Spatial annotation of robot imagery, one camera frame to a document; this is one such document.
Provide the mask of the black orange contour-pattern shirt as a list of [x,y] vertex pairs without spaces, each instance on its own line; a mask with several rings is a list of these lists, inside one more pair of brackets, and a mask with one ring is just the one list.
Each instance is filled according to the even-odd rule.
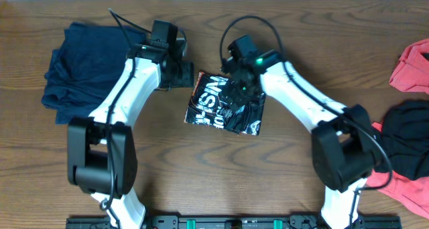
[[233,111],[219,94],[228,78],[206,72],[198,73],[198,80],[190,97],[184,121],[204,125],[236,134],[258,136],[261,127],[265,95]]

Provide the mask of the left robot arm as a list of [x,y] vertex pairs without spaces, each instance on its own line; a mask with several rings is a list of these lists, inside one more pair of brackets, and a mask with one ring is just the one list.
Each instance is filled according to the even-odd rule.
[[151,228],[133,188],[137,176],[134,124],[154,90],[191,87],[194,65],[184,61],[183,31],[154,21],[149,38],[132,44],[123,72],[106,99],[67,128],[68,180],[94,198],[105,217],[72,217],[67,228]]

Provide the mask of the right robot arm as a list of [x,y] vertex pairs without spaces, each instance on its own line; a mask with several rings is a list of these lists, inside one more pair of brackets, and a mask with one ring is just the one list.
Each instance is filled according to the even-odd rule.
[[258,50],[249,35],[228,47],[222,72],[232,80],[221,98],[233,111],[270,96],[289,110],[310,132],[312,164],[326,186],[321,216],[327,228],[354,228],[359,190],[383,155],[371,133],[367,111],[330,99],[303,79],[275,50]]

